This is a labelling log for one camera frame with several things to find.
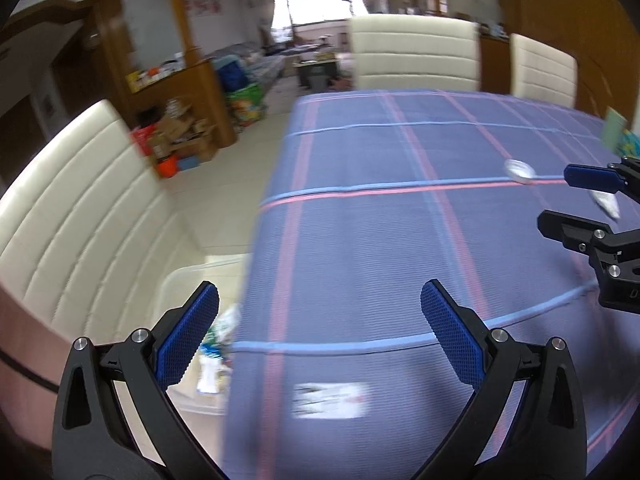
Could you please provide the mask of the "white tissue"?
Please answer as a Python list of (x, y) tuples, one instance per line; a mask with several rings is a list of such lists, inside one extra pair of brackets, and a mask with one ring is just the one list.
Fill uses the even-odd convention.
[(620, 220), (620, 205), (616, 196), (611, 193), (590, 190), (589, 195), (594, 203), (608, 216), (608, 218)]

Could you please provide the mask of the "teal beaded tissue box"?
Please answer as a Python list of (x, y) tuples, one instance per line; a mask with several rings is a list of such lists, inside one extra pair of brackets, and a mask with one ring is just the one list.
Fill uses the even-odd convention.
[(628, 129), (620, 134), (616, 144), (616, 153), (620, 157), (640, 158), (640, 139)]

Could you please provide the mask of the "green cylindrical canister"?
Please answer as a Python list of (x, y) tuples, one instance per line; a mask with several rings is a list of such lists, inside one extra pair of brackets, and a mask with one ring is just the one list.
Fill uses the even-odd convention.
[(608, 107), (601, 130), (602, 144), (612, 153), (620, 154), (620, 144), (624, 140), (627, 119), (612, 107)]

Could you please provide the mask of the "cream chair far right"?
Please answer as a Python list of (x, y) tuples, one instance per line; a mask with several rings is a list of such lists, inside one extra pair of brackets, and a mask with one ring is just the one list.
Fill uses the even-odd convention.
[(543, 42), (510, 35), (511, 94), (519, 99), (573, 108), (577, 94), (577, 61)]

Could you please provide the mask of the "cream chair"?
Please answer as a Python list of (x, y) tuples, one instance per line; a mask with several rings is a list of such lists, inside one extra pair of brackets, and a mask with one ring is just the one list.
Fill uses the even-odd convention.
[(510, 35), (511, 94), (519, 99), (573, 108), (577, 94), (577, 61), (543, 42)]
[(228, 318), (239, 311), (247, 263), (201, 248), (122, 118), (100, 101), (2, 196), (1, 284), (32, 328), (3, 320), (1, 339), (25, 370), (47, 358), (63, 363), (58, 341), (122, 339), (202, 281), (217, 286)]
[(480, 88), (480, 40), (474, 22), (407, 14), (369, 14), (348, 24), (359, 90)]

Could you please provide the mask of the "wooden partition cabinet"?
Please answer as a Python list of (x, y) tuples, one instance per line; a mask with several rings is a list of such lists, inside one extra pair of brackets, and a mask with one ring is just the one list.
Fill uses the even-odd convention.
[(480, 90), (511, 93), (510, 40), (492, 36), (485, 26), (480, 28)]
[(143, 112), (186, 98), (214, 127), (217, 148), (238, 140), (221, 84), (196, 44), (186, 0), (96, 0), (96, 26), (114, 103), (130, 126)]

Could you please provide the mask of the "cream chair left side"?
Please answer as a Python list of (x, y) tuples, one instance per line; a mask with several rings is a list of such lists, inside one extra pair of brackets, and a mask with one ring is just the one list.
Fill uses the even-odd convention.
[(47, 358), (63, 363), (58, 341), (122, 339), (202, 281), (217, 286), (228, 318), (239, 311), (247, 263), (201, 248), (122, 118), (100, 101), (2, 196), (1, 284), (32, 328), (3, 320), (1, 339), (25, 370)]

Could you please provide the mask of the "white sticker on tablecloth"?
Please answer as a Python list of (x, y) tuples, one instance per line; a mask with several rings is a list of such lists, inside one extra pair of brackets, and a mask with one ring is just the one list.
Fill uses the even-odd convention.
[(364, 382), (306, 382), (294, 386), (292, 415), (303, 419), (355, 419), (369, 411), (370, 388)]

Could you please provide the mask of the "cream chair far centre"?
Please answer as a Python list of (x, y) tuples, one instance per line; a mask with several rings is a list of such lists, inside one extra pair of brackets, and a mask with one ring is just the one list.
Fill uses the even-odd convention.
[(474, 22), (407, 14), (369, 14), (348, 24), (359, 90), (480, 88), (480, 40)]

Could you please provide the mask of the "red bag on floor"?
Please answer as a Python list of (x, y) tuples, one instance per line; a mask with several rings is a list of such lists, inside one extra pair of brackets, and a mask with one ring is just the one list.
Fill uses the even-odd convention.
[(134, 140), (134, 143), (138, 148), (140, 148), (141, 153), (145, 157), (152, 154), (152, 148), (150, 148), (149, 140), (152, 138), (154, 131), (154, 125), (138, 127), (131, 131), (132, 140)]

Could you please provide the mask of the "cardboard boxes pile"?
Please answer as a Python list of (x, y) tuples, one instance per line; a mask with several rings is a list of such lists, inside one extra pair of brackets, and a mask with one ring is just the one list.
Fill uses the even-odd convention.
[(148, 141), (152, 161), (158, 166), (174, 156), (177, 160), (194, 157), (199, 164), (208, 162), (217, 151), (215, 131), (216, 126), (207, 118), (195, 115), (190, 100), (182, 96), (169, 99)]

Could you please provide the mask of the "coffee table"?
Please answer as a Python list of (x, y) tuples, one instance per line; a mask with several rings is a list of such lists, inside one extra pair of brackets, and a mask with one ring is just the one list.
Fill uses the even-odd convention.
[(312, 88), (312, 77), (320, 77), (325, 84), (340, 76), (336, 58), (325, 60), (300, 61), (294, 65), (298, 84), (306, 89)]

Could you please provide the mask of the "wooden partition cabinet left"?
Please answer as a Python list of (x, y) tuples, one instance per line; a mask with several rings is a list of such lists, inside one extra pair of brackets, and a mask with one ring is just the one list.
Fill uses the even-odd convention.
[(238, 140), (221, 84), (196, 44), (186, 0), (96, 0), (96, 26), (114, 103), (130, 126), (143, 112), (186, 98), (214, 127), (217, 148)]

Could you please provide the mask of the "window with curtains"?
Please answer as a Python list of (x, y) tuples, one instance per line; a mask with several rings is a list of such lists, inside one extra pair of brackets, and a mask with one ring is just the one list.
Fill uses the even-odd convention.
[(272, 39), (280, 44), (293, 41), (302, 27), (342, 22), (368, 14), (364, 0), (273, 0), (269, 31)]

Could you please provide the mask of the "grey sofa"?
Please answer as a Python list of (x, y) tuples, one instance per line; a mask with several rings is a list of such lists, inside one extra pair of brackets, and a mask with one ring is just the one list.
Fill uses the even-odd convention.
[(224, 93), (257, 84), (267, 93), (283, 74), (285, 57), (265, 54), (254, 42), (241, 42), (216, 50), (207, 55), (217, 73)]

